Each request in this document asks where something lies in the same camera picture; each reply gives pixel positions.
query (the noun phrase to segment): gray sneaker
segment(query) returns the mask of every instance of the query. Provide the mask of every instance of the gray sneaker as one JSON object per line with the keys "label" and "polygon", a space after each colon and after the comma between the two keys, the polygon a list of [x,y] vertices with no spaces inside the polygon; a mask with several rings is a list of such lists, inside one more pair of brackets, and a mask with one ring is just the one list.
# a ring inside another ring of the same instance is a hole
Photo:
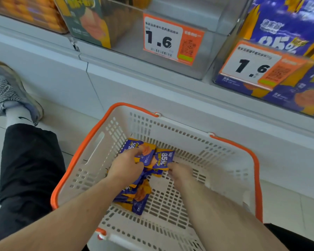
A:
{"label": "gray sneaker", "polygon": [[17,105],[29,110],[35,126],[42,119],[42,106],[26,92],[19,75],[0,62],[0,116],[5,116],[6,109]]}

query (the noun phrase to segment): tiled floor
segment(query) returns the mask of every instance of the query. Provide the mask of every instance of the tiled floor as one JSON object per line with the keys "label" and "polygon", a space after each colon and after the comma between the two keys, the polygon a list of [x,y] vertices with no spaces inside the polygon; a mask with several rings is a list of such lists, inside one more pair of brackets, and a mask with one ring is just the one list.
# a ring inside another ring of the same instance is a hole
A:
{"label": "tiled floor", "polygon": [[[65,163],[68,165],[71,155],[98,120],[48,101],[37,100],[43,105],[46,113],[39,127],[58,135]],[[5,118],[0,117],[0,155],[5,134],[4,127]],[[314,240],[314,199],[265,181],[261,182],[261,187],[264,222],[281,226]],[[102,247],[99,244],[100,241],[94,236],[89,242],[91,251],[125,250],[108,241],[102,241]]]}

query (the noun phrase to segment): orange price tag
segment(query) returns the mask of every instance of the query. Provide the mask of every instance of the orange price tag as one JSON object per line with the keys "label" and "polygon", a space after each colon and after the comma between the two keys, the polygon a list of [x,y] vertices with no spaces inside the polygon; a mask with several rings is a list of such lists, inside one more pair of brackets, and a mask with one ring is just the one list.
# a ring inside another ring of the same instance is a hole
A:
{"label": "orange price tag", "polygon": [[205,32],[144,14],[144,50],[192,66]]}
{"label": "orange price tag", "polygon": [[272,91],[305,63],[305,58],[241,40],[220,73]]}

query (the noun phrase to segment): shopping basket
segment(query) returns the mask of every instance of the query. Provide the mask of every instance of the shopping basket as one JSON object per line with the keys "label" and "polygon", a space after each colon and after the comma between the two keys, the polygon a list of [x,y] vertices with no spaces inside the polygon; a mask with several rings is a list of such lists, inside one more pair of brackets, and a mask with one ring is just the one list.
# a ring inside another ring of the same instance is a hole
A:
{"label": "shopping basket", "polygon": [[[259,162],[252,151],[126,103],[111,106],[80,145],[53,192],[53,208],[104,178],[128,138],[175,150],[174,161],[190,165],[197,181],[237,202],[262,221]],[[204,250],[167,172],[162,178],[149,178],[152,193],[143,214],[138,216],[112,204],[96,230],[99,238],[134,251]]]}

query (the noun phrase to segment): barcode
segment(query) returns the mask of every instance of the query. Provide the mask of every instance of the barcode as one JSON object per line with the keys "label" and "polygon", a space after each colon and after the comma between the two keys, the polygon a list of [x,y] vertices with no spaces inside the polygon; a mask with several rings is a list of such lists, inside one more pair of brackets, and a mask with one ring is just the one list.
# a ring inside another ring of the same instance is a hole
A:
{"label": "barcode", "polygon": [[170,54],[170,53],[168,53],[168,52],[161,51],[161,50],[159,50],[159,49],[154,49],[153,47],[152,47],[150,50],[153,51],[153,52],[159,53],[159,54],[166,55],[166,56],[168,56],[168,57],[172,57],[172,54]]}
{"label": "barcode", "polygon": [[285,68],[285,67],[282,67],[282,66],[277,66],[274,70],[272,70],[268,74],[267,79],[279,82],[290,71],[291,71],[291,69],[289,69],[289,68]]}

